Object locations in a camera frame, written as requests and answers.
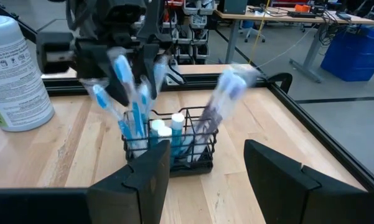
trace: white tube cap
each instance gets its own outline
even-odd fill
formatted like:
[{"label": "white tube cap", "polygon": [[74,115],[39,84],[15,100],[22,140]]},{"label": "white tube cap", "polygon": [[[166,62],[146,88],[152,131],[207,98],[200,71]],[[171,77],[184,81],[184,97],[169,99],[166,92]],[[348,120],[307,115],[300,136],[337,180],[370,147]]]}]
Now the white tube cap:
[{"label": "white tube cap", "polygon": [[167,127],[167,126],[163,126],[163,127],[159,128],[157,133],[158,133],[159,137],[171,137],[172,136],[172,129]]},{"label": "white tube cap", "polygon": [[184,115],[182,113],[174,113],[172,114],[172,128],[174,129],[182,129],[184,125]]},{"label": "white tube cap", "polygon": [[151,129],[158,131],[161,127],[165,126],[162,119],[155,119],[151,122]]}]

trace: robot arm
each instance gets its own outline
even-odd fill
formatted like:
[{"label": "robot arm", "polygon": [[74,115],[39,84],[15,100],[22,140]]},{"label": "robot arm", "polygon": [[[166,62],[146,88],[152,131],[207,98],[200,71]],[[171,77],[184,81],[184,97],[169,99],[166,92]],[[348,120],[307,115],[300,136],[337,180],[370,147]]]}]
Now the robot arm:
[{"label": "robot arm", "polygon": [[[159,49],[168,49],[172,40],[159,32],[158,23],[164,10],[163,0],[55,0],[66,1],[70,30],[79,29],[80,37],[72,33],[40,32],[37,34],[38,64],[44,73],[77,71],[78,79],[108,78],[107,92],[116,101],[128,106],[128,97],[112,69],[106,52],[111,47],[127,49],[134,79],[147,76],[155,86],[153,66]],[[144,25],[133,29],[141,15]],[[151,96],[156,98],[155,88]]]}]

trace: orange object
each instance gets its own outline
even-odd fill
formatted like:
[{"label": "orange object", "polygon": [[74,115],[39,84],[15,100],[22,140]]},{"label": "orange object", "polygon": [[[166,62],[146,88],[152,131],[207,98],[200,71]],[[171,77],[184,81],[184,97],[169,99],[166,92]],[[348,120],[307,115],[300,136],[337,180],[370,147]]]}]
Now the orange object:
[{"label": "orange object", "polygon": [[310,6],[307,5],[295,5],[294,10],[296,12],[310,12]]}]

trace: desk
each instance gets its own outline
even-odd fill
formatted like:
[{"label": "desk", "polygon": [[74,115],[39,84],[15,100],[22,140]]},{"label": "desk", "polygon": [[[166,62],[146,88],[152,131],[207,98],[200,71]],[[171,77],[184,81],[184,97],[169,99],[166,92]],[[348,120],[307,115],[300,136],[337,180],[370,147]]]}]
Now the desk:
[{"label": "desk", "polygon": [[[181,71],[218,73],[225,66]],[[156,110],[205,105],[211,92],[164,92]],[[118,125],[90,97],[51,100],[55,115],[47,124],[23,133],[0,129],[0,188],[86,187],[126,164]],[[264,223],[244,165],[245,139],[363,189],[268,88],[254,88],[220,125],[212,172],[170,179],[161,223]]]},{"label": "desk", "polygon": [[[245,15],[224,14],[218,10],[215,11],[223,19],[233,19],[233,24],[231,26],[231,32],[230,32],[230,40],[228,42],[227,54],[225,57],[225,63],[231,63],[232,61],[234,50],[235,50],[235,45],[236,45],[236,40],[238,38],[237,37],[238,27],[239,27],[238,25],[239,25],[240,20],[261,21],[263,19],[263,16],[257,16],[253,12],[249,12],[249,9],[248,9],[249,7],[252,7],[252,6],[246,7]],[[294,8],[288,8],[288,7],[281,7],[281,9],[269,7],[268,9],[269,11],[280,11],[280,12],[283,11],[282,9],[288,10],[288,11],[294,11]],[[374,24],[374,21],[372,20],[364,19],[361,17],[352,16],[352,15],[350,16],[351,16],[351,23],[353,24]],[[337,19],[338,23],[341,23],[341,24],[347,23],[347,21],[341,20],[337,16],[334,16],[334,17]],[[293,59],[290,59],[289,61],[301,73],[313,78],[316,82],[320,83],[322,81],[322,78],[320,77],[320,75],[316,74],[315,72],[311,70],[311,66],[320,48],[320,41],[319,41],[320,35],[319,34],[325,28],[324,20],[321,17],[316,17],[316,18],[311,18],[311,19],[310,18],[293,18],[290,16],[273,17],[268,14],[265,14],[264,20],[265,21],[279,21],[279,22],[309,22],[309,23],[321,24],[317,30],[314,40],[311,43],[310,49],[307,53],[307,57],[304,60],[304,62],[299,63]]]}]

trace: toothpaste tube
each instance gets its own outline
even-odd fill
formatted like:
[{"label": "toothpaste tube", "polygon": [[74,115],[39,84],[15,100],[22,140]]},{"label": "toothpaste tube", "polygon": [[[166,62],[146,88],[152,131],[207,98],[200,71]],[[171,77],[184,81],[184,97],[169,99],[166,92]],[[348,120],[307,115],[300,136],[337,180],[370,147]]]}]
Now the toothpaste tube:
[{"label": "toothpaste tube", "polygon": [[158,130],[164,126],[165,126],[165,123],[162,119],[155,119],[151,122],[151,132],[149,133],[149,140],[151,142],[151,146],[154,146],[158,143],[157,141],[159,137]]},{"label": "toothpaste tube", "polygon": [[[159,136],[159,142],[164,141],[164,140],[169,140],[170,143],[172,142],[172,130],[171,128],[167,126],[162,126],[159,128],[157,131],[158,136]],[[172,167],[174,164],[174,156],[170,156],[170,167]]]},{"label": "toothpaste tube", "polygon": [[178,156],[181,153],[181,134],[184,126],[184,115],[182,113],[172,114],[172,154]]}]

